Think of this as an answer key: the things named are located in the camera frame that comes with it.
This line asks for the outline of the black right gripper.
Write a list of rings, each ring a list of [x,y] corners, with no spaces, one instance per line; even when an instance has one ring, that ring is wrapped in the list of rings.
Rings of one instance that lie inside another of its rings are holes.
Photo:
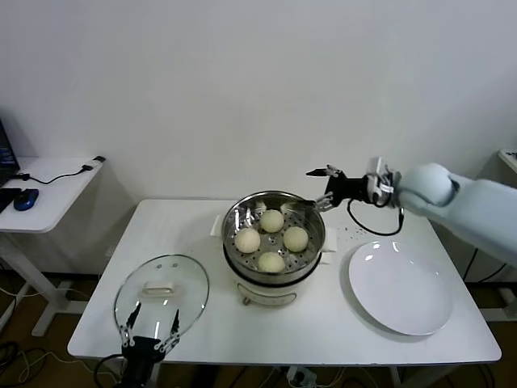
[[[326,167],[316,168],[305,173],[311,177],[329,177],[326,185],[325,195],[316,200],[295,199],[288,203],[292,209],[304,209],[323,213],[331,210],[334,206],[332,202],[342,202],[343,200],[357,200],[369,202],[368,196],[368,177],[349,178],[337,167],[327,164]]]

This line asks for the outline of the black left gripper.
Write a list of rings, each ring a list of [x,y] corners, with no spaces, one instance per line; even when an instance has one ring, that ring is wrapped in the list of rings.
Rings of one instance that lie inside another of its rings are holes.
[[[164,359],[160,350],[172,350],[180,340],[179,310],[176,310],[168,338],[160,341],[142,336],[133,338],[132,329],[141,310],[137,302],[124,324],[118,326],[122,345],[122,356],[127,361],[120,380],[120,386],[145,386],[151,378],[155,365]]]

